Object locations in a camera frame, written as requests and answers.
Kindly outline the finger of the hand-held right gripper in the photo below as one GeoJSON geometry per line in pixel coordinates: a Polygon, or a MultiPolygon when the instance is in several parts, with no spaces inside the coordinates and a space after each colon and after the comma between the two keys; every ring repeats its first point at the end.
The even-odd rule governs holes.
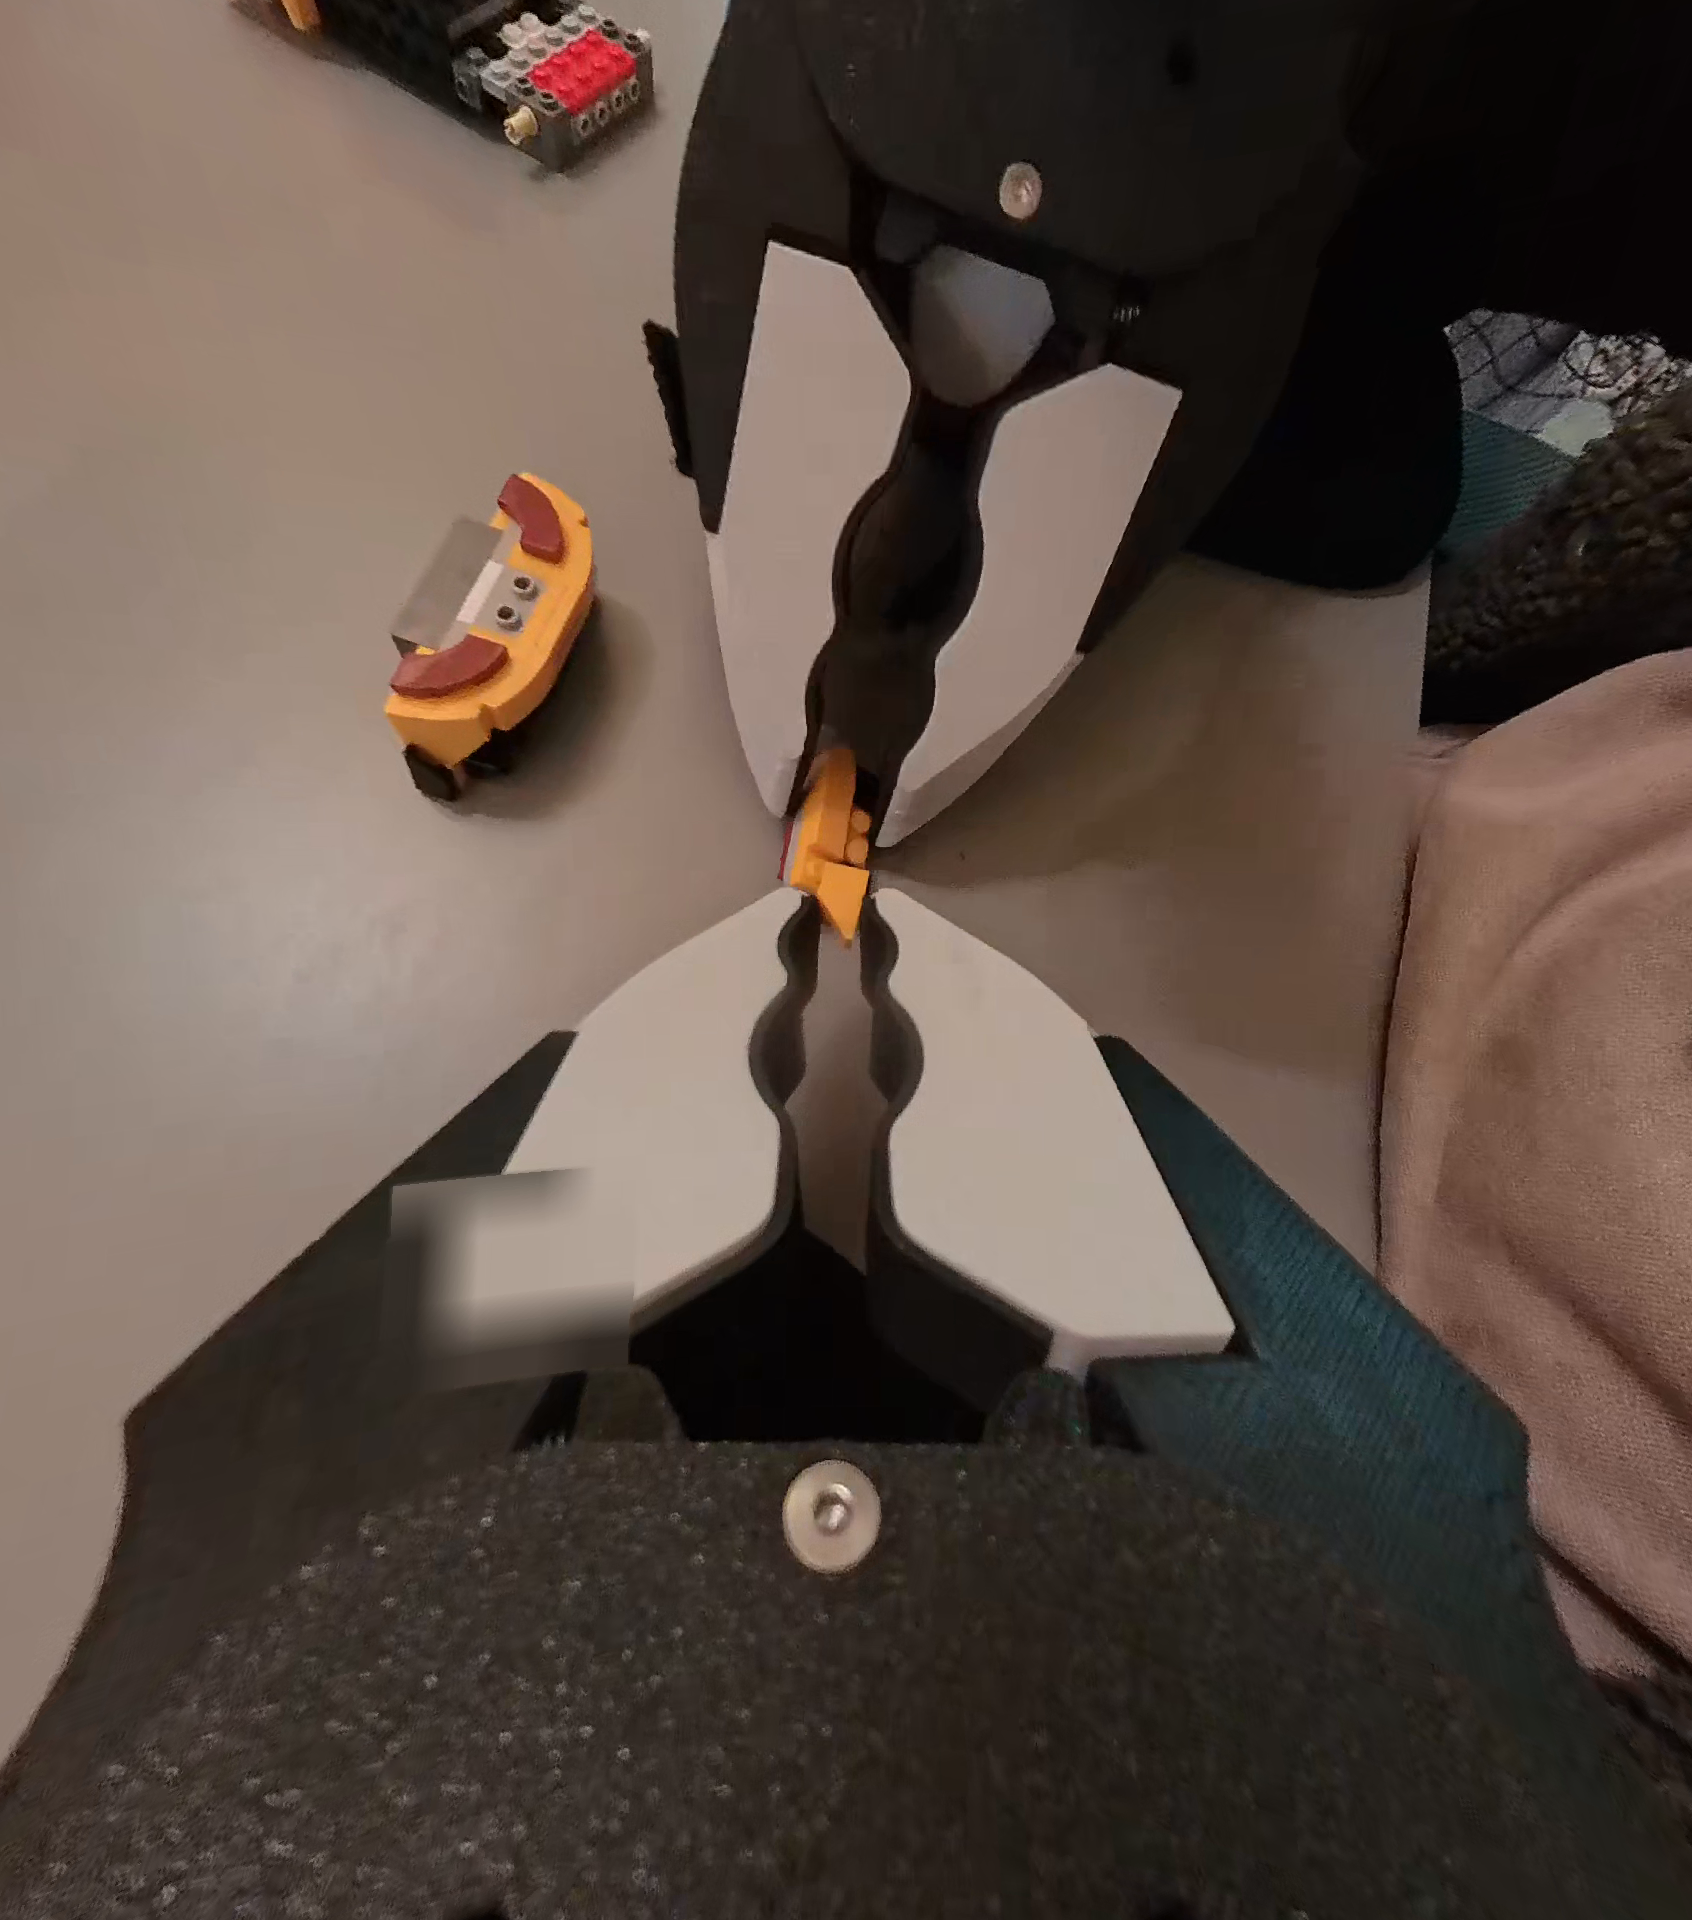
{"type": "Polygon", "coordinates": [[[925,724],[889,780],[892,851],[966,794],[1074,672],[1181,393],[1117,364],[1002,410],[978,475],[975,589],[932,662],[925,724]]]}
{"type": "Polygon", "coordinates": [[[807,745],[839,544],[888,476],[912,404],[912,367],[854,269],[768,242],[708,561],[727,707],[773,814],[807,745]]]}

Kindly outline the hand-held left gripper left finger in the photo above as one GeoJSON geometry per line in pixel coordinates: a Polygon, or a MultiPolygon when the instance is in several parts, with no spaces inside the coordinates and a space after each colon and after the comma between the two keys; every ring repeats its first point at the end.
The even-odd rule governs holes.
{"type": "Polygon", "coordinates": [[[584,1016],[504,1175],[576,1175],[589,1238],[643,1333],[785,1233],[814,900],[778,886],[666,951],[584,1016]]]}

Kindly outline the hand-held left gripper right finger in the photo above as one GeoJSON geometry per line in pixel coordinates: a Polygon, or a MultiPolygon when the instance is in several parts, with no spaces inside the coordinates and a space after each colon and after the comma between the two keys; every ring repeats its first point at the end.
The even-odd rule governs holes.
{"type": "Polygon", "coordinates": [[[1233,1315],[1087,1023],[901,888],[861,938],[881,1333],[925,1374],[1224,1353],[1233,1315]]]}

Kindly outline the orange lego plate stack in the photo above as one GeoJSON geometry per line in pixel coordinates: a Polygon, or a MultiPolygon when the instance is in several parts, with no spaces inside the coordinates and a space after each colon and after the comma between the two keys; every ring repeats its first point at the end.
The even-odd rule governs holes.
{"type": "Polygon", "coordinates": [[[858,763],[843,745],[824,748],[788,821],[780,882],[810,898],[842,947],[854,947],[870,897],[871,814],[858,805],[858,763]]]}

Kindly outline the orange lego wheel arch assembly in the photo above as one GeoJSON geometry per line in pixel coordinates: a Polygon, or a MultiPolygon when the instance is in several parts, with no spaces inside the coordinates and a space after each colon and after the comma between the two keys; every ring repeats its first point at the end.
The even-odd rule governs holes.
{"type": "Polygon", "coordinates": [[[546,479],[509,473],[488,517],[458,517],[391,623],[381,715],[413,788],[455,805],[504,774],[594,614],[587,513],[546,479]]]}

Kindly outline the black lego car chassis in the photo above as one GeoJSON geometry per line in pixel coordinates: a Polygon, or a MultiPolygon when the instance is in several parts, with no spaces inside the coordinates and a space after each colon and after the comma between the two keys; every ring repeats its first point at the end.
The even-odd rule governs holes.
{"type": "Polygon", "coordinates": [[[586,3],[235,3],[317,56],[372,75],[568,174],[655,100],[648,30],[586,3]]]}

